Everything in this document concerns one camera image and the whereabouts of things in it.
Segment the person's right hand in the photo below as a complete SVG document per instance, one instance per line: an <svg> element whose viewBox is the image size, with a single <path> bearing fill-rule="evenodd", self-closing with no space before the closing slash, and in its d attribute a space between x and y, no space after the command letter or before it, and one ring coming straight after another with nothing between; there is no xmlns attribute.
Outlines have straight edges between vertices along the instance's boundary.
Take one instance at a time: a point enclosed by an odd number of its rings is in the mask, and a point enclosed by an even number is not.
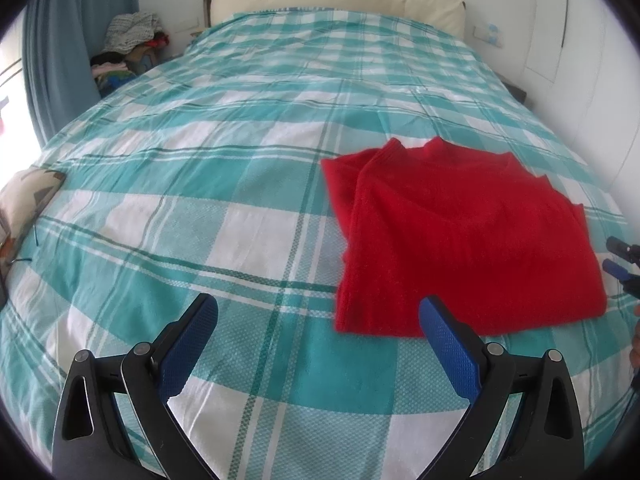
<svg viewBox="0 0 640 480"><path fill-rule="evenodd" d="M634 334L631 338L631 349L629 352L629 361L634 370L640 368L640 306L637 304L634 308L634 315L638 318L634 326Z"/></svg>

